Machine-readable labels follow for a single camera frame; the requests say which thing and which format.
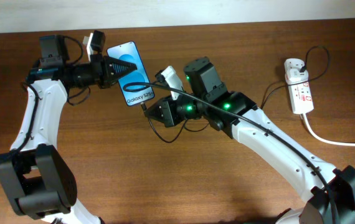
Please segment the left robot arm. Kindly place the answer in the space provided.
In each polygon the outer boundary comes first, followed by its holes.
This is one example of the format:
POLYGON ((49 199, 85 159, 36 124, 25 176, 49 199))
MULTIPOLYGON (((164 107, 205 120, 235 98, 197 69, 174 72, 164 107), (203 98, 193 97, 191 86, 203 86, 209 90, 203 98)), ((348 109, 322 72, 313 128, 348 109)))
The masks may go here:
POLYGON ((57 150, 60 117, 71 89, 109 88, 137 67, 104 56, 105 35, 98 30, 78 44, 87 63, 69 60, 66 39, 39 39, 41 56, 22 83, 28 99, 19 134, 10 151, 0 154, 0 184, 16 215, 49 223, 103 223, 78 200, 75 177, 57 150))

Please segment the blue Galaxy smartphone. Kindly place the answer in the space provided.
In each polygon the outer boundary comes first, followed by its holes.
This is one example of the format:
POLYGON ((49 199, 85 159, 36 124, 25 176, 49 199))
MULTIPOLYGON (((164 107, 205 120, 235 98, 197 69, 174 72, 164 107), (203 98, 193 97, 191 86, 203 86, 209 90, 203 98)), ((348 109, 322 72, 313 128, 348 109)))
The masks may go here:
POLYGON ((149 78, 143 66, 140 53, 133 41, 110 47, 106 52, 109 57, 134 63, 137 67, 135 71, 118 80, 123 97, 128 106, 134 106, 155 97, 154 91, 151 87, 140 85, 127 87, 129 90, 139 90, 134 92, 125 91, 123 89, 126 84, 133 82, 149 83, 149 78))

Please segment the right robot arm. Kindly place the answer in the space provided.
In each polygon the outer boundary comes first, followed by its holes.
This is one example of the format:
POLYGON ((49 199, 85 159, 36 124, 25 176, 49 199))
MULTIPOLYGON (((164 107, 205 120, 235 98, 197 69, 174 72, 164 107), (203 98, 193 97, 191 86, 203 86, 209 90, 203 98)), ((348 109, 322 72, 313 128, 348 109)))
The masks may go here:
POLYGON ((191 93, 183 90, 168 66, 156 74, 156 87, 171 91, 145 111, 149 119, 171 127, 205 118, 209 125, 249 147, 270 164, 306 203, 288 209, 277 223, 355 224, 355 168, 343 170, 325 162, 275 126, 257 104, 241 92, 229 91, 207 57, 184 67, 191 93))

